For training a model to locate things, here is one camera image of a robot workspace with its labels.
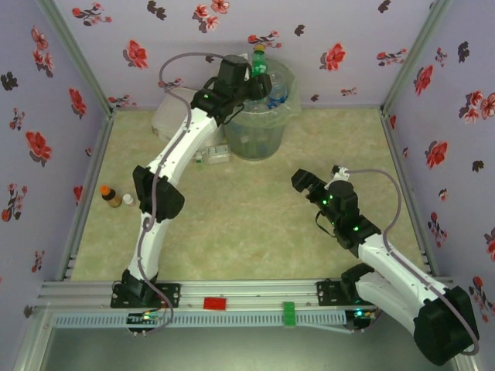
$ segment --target white cable tray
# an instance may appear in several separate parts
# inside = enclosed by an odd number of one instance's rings
[[[345,311],[296,312],[297,325],[345,325]],[[56,315],[55,328],[146,328],[160,325],[162,320],[148,324],[128,324],[127,313],[61,313]],[[269,327],[283,326],[282,311],[215,311],[176,312],[171,328],[199,327]]]

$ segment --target cable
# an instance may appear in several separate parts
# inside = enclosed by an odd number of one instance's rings
[[[158,183],[158,179],[159,179],[159,174],[160,174],[160,171],[162,170],[162,167],[163,167],[163,164],[165,164],[165,162],[167,161],[167,159],[169,158],[170,154],[172,153],[172,151],[177,147],[177,145],[179,145],[180,141],[184,138],[184,136],[186,135],[187,133],[187,129],[189,129],[189,126],[191,125],[191,119],[192,119],[192,112],[191,112],[191,106],[189,105],[189,102],[187,100],[185,100],[184,98],[180,97],[179,95],[176,95],[174,94],[168,87],[165,86],[165,82],[163,81],[163,70],[165,69],[165,67],[167,67],[171,62],[173,62],[174,60],[177,60],[179,58],[183,58],[183,57],[186,57],[186,56],[215,56],[216,58],[221,58],[223,59],[224,56],[221,56],[220,54],[214,54],[214,53],[196,53],[196,52],[193,52],[193,53],[184,53],[184,54],[179,54],[178,56],[174,56],[172,58],[170,58],[169,60],[167,60],[161,67],[160,67],[160,71],[159,71],[159,78],[160,78],[160,82],[162,83],[162,85],[164,86],[164,91],[166,94],[170,94],[172,97],[180,100],[181,102],[184,103],[184,105],[186,106],[186,109],[187,109],[187,121],[186,121],[186,127],[185,129],[186,130],[183,130],[181,133],[180,133],[180,136],[177,138],[176,141],[174,141],[172,143],[172,145],[170,146],[170,148],[168,149],[168,151],[165,153],[165,155],[163,156],[162,160],[160,161],[160,163],[158,164],[158,167],[156,169],[156,173],[153,175],[153,181],[152,181],[152,218],[149,219],[148,217],[146,217],[144,220],[143,220],[143,223],[142,223],[142,233],[141,235],[139,236],[139,240],[138,240],[138,251],[137,251],[137,261],[138,261],[138,269],[139,269],[139,273],[141,274],[142,276],[142,279],[143,281],[161,298],[163,299],[163,301],[167,304],[167,306],[170,308],[170,317],[167,321],[164,321],[160,326],[157,326],[147,332],[145,332],[145,334],[152,334],[153,332],[157,332],[159,330],[161,330],[162,328],[165,328],[166,326],[168,326],[170,323],[172,323],[173,321],[173,316],[174,316],[174,313],[173,313],[173,306],[172,306],[172,303],[170,302],[170,300],[166,297],[166,295],[164,295],[147,277],[146,277],[146,274],[145,274],[145,271],[142,267],[142,263],[141,263],[141,259],[142,259],[142,256],[141,256],[141,252],[142,252],[142,242],[143,240],[145,239],[145,235],[153,228],[153,225],[155,224],[155,221],[156,221],[156,206],[157,206],[157,201],[156,201],[156,185]],[[166,316],[166,311],[164,310],[163,311],[163,316],[162,316],[162,320],[165,320],[165,316]]]
[[[471,340],[473,340],[473,345],[474,345],[474,348],[472,351],[461,352],[460,354],[462,354],[464,356],[475,356],[480,351],[480,344],[478,343],[478,339],[476,338],[474,331],[471,329],[471,326],[469,326],[469,324],[466,322],[464,317],[461,316],[461,314],[456,309],[456,307],[454,307],[454,305],[450,301],[448,301],[439,290],[437,290],[436,288],[431,286],[430,283],[428,283],[426,281],[426,279],[424,279],[420,274],[418,274],[415,270],[413,270],[411,267],[409,267],[409,265],[406,262],[404,262],[388,244],[388,239],[387,239],[388,232],[396,224],[397,220],[399,219],[399,215],[400,215],[401,209],[402,209],[402,196],[401,196],[401,189],[399,187],[399,184],[397,184],[397,181],[390,174],[388,174],[387,172],[384,172],[383,170],[377,169],[377,168],[365,168],[365,169],[361,169],[361,170],[349,170],[348,171],[349,174],[361,174],[361,173],[365,173],[365,172],[377,172],[379,174],[385,175],[387,178],[389,178],[392,181],[392,183],[394,184],[394,187],[395,187],[395,191],[397,192],[397,196],[398,196],[397,211],[395,212],[395,216],[394,216],[393,220],[391,221],[391,223],[384,230],[385,248],[390,253],[390,255],[392,257],[394,257],[394,259],[396,261],[399,262],[400,265],[402,265],[413,276],[415,276],[417,279],[419,279],[419,281],[422,284],[424,284],[424,286],[426,286],[427,289],[431,290],[436,296],[438,296],[440,298],[440,300],[443,301],[443,303],[447,306],[447,308],[449,308],[452,311],[452,313],[457,317],[457,319],[461,322],[461,324],[464,326],[464,328],[468,332],[469,336],[471,337]]]
[[[233,114],[233,115],[229,118],[229,121],[224,122],[224,125],[227,125],[229,122],[231,122],[231,121],[232,121],[232,119],[233,119],[234,117],[236,117],[236,116],[237,116],[237,115],[238,115],[238,114],[239,114],[239,113],[240,113],[243,109],[244,109],[244,103],[241,105],[241,109],[240,109],[239,111],[237,111],[235,114]]]
[[[315,217],[315,223],[316,223],[316,225],[318,226],[318,228],[320,228],[323,232],[325,232],[326,234],[328,234],[330,237],[335,238],[335,236],[334,236],[334,235],[332,235],[332,234],[331,234],[328,230],[326,230],[325,228],[323,228],[322,226],[320,226],[320,225],[318,224],[318,218],[319,218],[321,215],[322,215],[322,212],[321,212],[321,211],[319,211],[319,212],[316,214],[316,217]]]

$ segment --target bottle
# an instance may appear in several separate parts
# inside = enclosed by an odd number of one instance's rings
[[[134,206],[136,204],[134,197],[132,197],[128,193],[122,196],[122,201],[124,201],[124,204],[126,204],[127,206]]]
[[[107,201],[111,207],[119,207],[122,203],[122,198],[115,192],[114,189],[108,185],[102,185],[100,187],[101,197]]]
[[[268,72],[268,64],[265,58],[265,46],[257,44],[254,46],[253,54],[253,76]]]
[[[268,108],[274,108],[287,100],[287,84],[285,83],[284,74],[280,71],[270,72],[271,91],[268,95],[270,102]]]

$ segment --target metal corner post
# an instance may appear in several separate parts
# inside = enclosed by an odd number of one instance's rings
[[[83,53],[79,49],[79,46],[77,45],[77,42],[73,37],[69,26],[63,19],[62,13],[60,13],[60,10],[56,7],[54,0],[37,0],[37,2],[43,14],[52,25],[56,34],[59,36],[60,41],[65,47],[65,50],[69,54],[76,68],[79,70],[80,75],[92,89],[94,96],[97,98],[98,103],[101,105],[101,108],[103,108],[107,116],[110,116],[111,111],[107,103],[107,98],[105,97],[105,94],[101,89],[96,76],[94,75],[93,71],[91,71],[86,58],[84,58]]]
[[[397,177],[399,184],[401,185],[402,195],[404,197],[405,204],[409,211],[409,216],[411,219],[412,229],[415,231],[416,240],[418,241],[419,249],[421,252],[426,253],[428,258],[428,264],[432,269],[433,276],[439,276],[439,266],[435,262],[435,257],[432,252],[432,248],[428,243],[428,234],[423,227],[421,213],[419,211],[418,202],[414,196],[411,189],[411,182],[408,179],[408,173],[405,168],[405,163],[400,156],[398,147],[394,140],[394,135],[391,132],[390,118],[386,112],[380,112],[381,124],[384,129],[385,138],[387,139],[388,147],[390,149],[392,161],[394,163],[395,171],[397,172]]]
[[[67,271],[67,264],[70,258],[77,254],[79,249],[80,240],[83,236],[84,226],[86,224],[87,215],[90,212],[92,195],[96,188],[98,180],[98,174],[100,173],[101,164],[105,150],[107,149],[108,140],[110,139],[111,129],[114,124],[116,113],[111,114],[109,118],[105,118],[98,135],[97,143],[95,145],[96,151],[92,156],[89,169],[87,170],[86,180],[83,184],[83,199],[77,208],[72,227],[70,228],[69,236],[67,238],[66,246],[63,250],[63,258],[60,261],[60,266],[57,271],[56,279],[63,281],[65,273]]]
[[[399,74],[395,78],[392,88],[387,94],[384,102],[384,111],[389,111],[391,107],[394,106],[395,101],[399,93],[404,89],[405,84],[408,82],[408,78],[413,73],[416,62],[421,58],[423,51],[425,50],[428,41],[432,38],[433,33],[438,27],[442,17],[447,12],[449,6],[453,3],[453,0],[438,0],[433,5],[428,18],[423,25],[421,32],[415,40],[409,53],[408,58],[405,60]]]

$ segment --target white cap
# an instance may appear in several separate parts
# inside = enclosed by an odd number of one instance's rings
[[[131,195],[126,193],[125,195],[122,196],[122,201],[126,203],[127,205],[131,205],[134,202],[134,199],[132,198]]]

